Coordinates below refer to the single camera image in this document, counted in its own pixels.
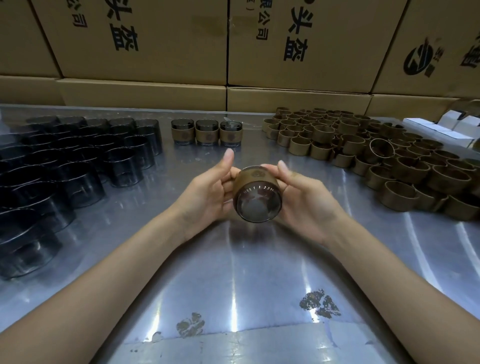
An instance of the logo on cardboard box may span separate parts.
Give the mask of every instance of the logo on cardboard box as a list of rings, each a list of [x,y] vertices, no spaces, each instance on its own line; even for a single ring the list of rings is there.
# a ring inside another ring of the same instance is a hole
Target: logo on cardboard box
[[[444,49],[442,47],[438,47],[434,53],[433,47],[426,37],[423,44],[412,49],[407,55],[403,62],[403,71],[409,76],[425,71],[425,76],[430,77],[443,54]]]

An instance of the stainless steel table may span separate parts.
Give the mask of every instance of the stainless steel table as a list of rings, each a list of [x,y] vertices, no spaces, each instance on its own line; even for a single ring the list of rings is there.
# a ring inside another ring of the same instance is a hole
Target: stainless steel table
[[[164,148],[156,165],[144,171],[142,182],[121,189],[105,184],[104,200],[77,210],[78,219],[58,233],[64,248],[46,267],[0,282],[0,331],[107,256],[167,208],[194,176],[217,163],[223,147],[173,144],[169,122],[179,117],[242,121],[245,131],[241,147],[235,149],[235,166],[283,159],[293,170],[321,179],[344,209],[407,266],[480,318],[478,223],[418,211],[396,213],[383,207],[359,176],[326,162],[290,155],[268,140],[261,132],[264,114],[7,105],[0,105],[0,110],[5,122],[48,114],[155,118],[160,121]],[[28,333],[25,337],[32,340]],[[94,362],[411,360],[326,250],[312,248],[275,222],[229,220],[213,224],[165,262]]]

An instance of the packing tape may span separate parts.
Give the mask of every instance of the packing tape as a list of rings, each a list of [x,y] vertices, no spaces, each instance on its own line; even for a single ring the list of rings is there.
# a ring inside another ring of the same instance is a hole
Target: packing tape
[[[257,33],[258,18],[255,16],[232,16],[230,18],[230,34],[240,35],[250,33],[252,30]]]
[[[220,16],[192,16],[192,31],[207,36],[227,36],[225,18]]]

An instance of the person's left hand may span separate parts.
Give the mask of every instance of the person's left hand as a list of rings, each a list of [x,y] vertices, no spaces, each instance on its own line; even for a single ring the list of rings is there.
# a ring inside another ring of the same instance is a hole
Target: person's left hand
[[[233,208],[233,179],[240,171],[232,167],[233,150],[225,151],[222,160],[195,177],[171,206],[180,216],[185,241],[201,232]]]

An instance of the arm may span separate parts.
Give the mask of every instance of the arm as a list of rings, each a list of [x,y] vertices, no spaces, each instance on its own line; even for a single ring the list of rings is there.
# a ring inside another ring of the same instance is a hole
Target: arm
[[[233,151],[166,211],[0,334],[0,363],[90,362],[165,259],[231,208]]]
[[[282,161],[265,167],[280,179],[281,218],[333,253],[417,363],[480,363],[479,320],[348,216],[322,182]]]

